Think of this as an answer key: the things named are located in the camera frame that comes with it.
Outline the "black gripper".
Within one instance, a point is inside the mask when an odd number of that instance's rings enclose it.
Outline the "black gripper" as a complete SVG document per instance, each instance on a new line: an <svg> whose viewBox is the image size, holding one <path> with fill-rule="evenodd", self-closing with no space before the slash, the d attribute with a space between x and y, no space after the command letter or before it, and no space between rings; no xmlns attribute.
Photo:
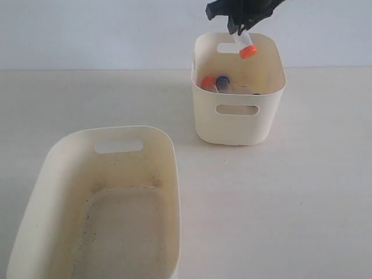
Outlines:
<svg viewBox="0 0 372 279"><path fill-rule="evenodd" d="M284 0L216 0L206 5L205 12L208 20L216 16L228 16L228 32L240 36L245 29L251 29L260 21L270 17L275 8L283 2Z"/></svg>

